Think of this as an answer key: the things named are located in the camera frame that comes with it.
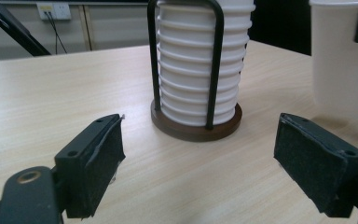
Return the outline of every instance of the table surface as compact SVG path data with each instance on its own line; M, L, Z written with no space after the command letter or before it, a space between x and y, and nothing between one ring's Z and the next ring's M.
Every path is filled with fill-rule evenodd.
M11 175L53 167L55 154L92 121L118 113L126 117L127 158L95 217L81 223L357 223L357 209L350 219L319 214L273 149L282 112L356 147L358 119L317 110L309 56L251 41L244 63L240 128L192 143L152 123L148 46L0 62L0 196Z

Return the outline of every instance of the cable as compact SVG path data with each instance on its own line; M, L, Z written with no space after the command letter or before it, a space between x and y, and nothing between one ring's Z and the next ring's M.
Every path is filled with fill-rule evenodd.
M55 35L56 35L56 45L55 45L55 47L56 47L56 54L57 54L57 38L58 38L58 40L60 40L61 46L62 46L62 48L63 48L63 51L65 51L65 53L67 53L67 52L66 52L66 49L65 49L65 47L63 46L63 43L62 43L62 41L61 41L61 39L60 39L60 36L58 35L57 28L56 28L55 22L54 22L54 20L53 20L53 17L52 17L52 15L51 15L51 12L46 12L46 11L45 11L45 15L48 17L48 21L50 22L51 26L53 27L53 30L54 30Z

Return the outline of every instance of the white ribbed cup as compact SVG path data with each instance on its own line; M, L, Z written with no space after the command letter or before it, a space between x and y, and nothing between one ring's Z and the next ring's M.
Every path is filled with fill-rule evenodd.
M213 125L235 114L253 1L218 0L225 17ZM212 70L215 15L207 7L161 4L158 51L161 111L188 126L204 126Z

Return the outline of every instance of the brown round base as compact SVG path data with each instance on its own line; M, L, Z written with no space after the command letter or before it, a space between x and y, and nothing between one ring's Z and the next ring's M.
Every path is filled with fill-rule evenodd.
M208 142L218 140L234 133L240 126L242 118L241 107L235 106L234 117L223 124L214 125L212 130L205 127L192 127L176 123L168 119L161 111L155 110L155 102L150 106L153 123L164 133L190 142Z

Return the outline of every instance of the power outlet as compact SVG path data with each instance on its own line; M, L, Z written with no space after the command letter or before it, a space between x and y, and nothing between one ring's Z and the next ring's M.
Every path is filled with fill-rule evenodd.
M48 15L53 20L71 20L71 11L67 3L36 3L40 19L48 20Z

